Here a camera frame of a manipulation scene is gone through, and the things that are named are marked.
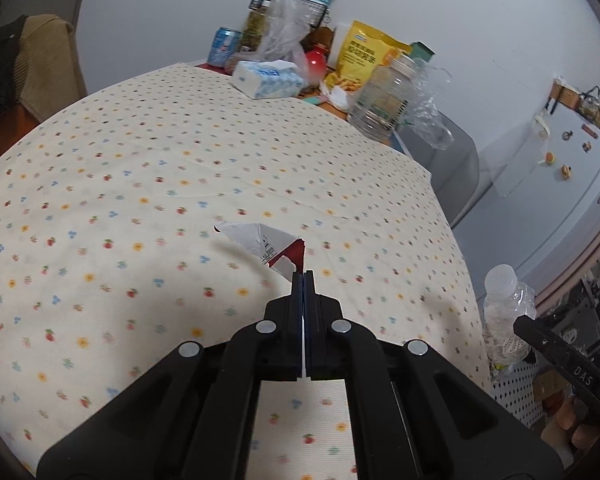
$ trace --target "water bottle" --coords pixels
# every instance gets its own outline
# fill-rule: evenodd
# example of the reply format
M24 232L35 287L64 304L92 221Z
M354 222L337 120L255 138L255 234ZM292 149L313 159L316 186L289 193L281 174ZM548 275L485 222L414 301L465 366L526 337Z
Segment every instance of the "water bottle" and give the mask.
M393 133L401 112L415 98L415 65L406 54L389 66L377 66L360 89L347 120L365 137L383 142Z
M536 318L535 292L518 280L508 265L491 269L484 288L484 338L487 355L496 369L522 361L529 353L528 343L513 333L513 322L519 316Z

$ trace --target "wicker basket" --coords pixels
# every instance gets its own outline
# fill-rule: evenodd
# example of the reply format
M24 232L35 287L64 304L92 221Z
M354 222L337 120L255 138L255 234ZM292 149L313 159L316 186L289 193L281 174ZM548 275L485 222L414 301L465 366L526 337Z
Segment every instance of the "wicker basket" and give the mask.
M577 110L580 106L580 94L555 81L554 87L551 89L551 99L558 100L558 102L561 102L567 108L571 108L571 110Z

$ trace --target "fridge magnet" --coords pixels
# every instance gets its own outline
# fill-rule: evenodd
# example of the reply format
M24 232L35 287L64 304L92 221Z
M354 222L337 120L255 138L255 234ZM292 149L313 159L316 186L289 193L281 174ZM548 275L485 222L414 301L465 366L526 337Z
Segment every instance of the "fridge magnet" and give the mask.
M589 127L588 127L586 124L583 124L583 125L582 125L582 129L583 129L584 131L586 131L586 132L587 132L587 133L588 133L588 134L589 134L591 137L593 137L594 139L597 139L597 138L598 138L598 134L597 134L597 133L596 133L594 130L592 130L591 128L589 128Z

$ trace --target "yellow snack bag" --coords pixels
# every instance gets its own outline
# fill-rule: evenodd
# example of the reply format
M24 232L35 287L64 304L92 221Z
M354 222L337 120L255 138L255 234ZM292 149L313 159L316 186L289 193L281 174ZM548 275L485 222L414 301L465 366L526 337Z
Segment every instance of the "yellow snack bag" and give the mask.
M360 90L376 66L389 65L402 52L409 54L411 47L365 23L353 22L340 47L336 70L324 78L322 92L329 96L332 105L346 111L351 99L334 91L334 87L347 94Z

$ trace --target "metal rivet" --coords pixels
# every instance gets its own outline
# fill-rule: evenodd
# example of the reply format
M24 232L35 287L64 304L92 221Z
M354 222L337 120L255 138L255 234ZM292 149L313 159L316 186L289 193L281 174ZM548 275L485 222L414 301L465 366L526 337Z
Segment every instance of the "metal rivet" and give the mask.
M186 343L182 343L180 348L178 348L178 353L182 357L194 357L200 353L200 345L198 343L194 343L193 341L187 341Z
M351 330L351 323L346 319L336 319L336 321L331 323L331 328L333 328L333 330L336 332L346 334L349 330Z
M414 355L424 355L427 353L427 350L429 350L429 345L421 339L414 339L413 341L409 341L407 350Z
M256 330L261 334L270 334L271 332L275 332L276 328L276 324L269 319L263 319L256 325Z

